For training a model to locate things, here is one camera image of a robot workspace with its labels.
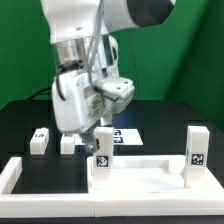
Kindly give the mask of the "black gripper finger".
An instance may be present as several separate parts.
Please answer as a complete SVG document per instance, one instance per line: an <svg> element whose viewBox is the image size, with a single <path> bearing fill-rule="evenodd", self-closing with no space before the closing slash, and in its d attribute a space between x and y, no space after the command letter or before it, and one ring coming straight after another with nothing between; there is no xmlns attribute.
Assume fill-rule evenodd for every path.
<svg viewBox="0 0 224 224"><path fill-rule="evenodd" d="M92 132L82 133L81 139L87 153L95 153L98 150L97 141Z"/></svg>

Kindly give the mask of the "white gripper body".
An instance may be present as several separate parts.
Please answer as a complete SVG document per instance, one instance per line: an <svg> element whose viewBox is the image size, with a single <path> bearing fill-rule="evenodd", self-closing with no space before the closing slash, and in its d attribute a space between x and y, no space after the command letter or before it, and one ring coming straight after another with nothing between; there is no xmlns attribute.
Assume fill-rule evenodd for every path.
<svg viewBox="0 0 224 224"><path fill-rule="evenodd" d="M63 134L84 133L98 121L112 123L109 102L91 88L87 73L59 72L52 84L52 102L57 128Z"/></svg>

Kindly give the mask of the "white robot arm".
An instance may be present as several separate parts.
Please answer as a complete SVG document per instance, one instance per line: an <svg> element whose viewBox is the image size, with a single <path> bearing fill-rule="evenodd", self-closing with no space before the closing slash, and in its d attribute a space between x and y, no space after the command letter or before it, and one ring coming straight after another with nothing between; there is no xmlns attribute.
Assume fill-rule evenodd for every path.
<svg viewBox="0 0 224 224"><path fill-rule="evenodd" d="M40 0L57 52L52 101L58 130L78 134L94 153L92 127L109 126L131 102L133 81L118 71L114 31L163 23L176 0Z"/></svg>

